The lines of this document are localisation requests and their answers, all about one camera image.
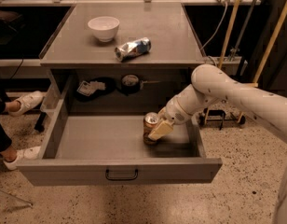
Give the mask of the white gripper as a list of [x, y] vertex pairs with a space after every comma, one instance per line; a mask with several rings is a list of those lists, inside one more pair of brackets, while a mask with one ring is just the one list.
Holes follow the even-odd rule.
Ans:
[[166, 105], [158, 112], [161, 118], [155, 128], [152, 129], [148, 138], [157, 141], [161, 137], [171, 133], [174, 125], [181, 125], [189, 121], [191, 114], [186, 113], [180, 106], [177, 97], [172, 97]]

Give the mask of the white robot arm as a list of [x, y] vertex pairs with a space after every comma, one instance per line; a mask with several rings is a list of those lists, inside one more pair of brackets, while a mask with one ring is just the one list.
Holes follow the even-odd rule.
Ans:
[[287, 98], [241, 84], [203, 64], [190, 85], [160, 111], [165, 134], [208, 105], [244, 112], [245, 129], [228, 125], [201, 136], [223, 166], [211, 184], [163, 190], [167, 224], [287, 224]]

